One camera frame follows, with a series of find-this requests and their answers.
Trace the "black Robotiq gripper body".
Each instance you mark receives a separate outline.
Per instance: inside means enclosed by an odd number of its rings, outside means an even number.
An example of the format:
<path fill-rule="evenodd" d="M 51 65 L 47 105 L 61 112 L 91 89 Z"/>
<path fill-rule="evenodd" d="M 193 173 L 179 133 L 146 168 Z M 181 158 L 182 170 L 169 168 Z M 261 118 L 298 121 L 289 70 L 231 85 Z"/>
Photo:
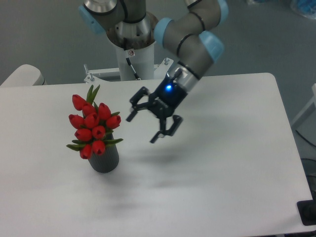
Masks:
<path fill-rule="evenodd" d="M 154 92 L 148 90 L 148 110 L 158 119 L 166 120 L 174 114 L 175 109 L 188 95 L 180 86 L 176 76 L 165 76 Z"/>

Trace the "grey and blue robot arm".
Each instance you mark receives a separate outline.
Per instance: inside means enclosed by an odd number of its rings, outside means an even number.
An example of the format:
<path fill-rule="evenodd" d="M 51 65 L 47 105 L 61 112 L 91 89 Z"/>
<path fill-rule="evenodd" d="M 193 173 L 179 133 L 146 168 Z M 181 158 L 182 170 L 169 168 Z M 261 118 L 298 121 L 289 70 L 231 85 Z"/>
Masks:
<path fill-rule="evenodd" d="M 152 138 L 172 136 L 182 122 L 175 109 L 205 72 L 224 52 L 223 43 L 211 30 L 229 13 L 224 0 L 187 0 L 188 13 L 179 20 L 158 20 L 144 0 L 86 0 L 79 13 L 91 30 L 105 33 L 117 52 L 122 80 L 152 79 L 154 44 L 178 57 L 155 91 L 142 87 L 130 99 L 131 121 L 138 111 L 148 110 L 159 119 Z"/>

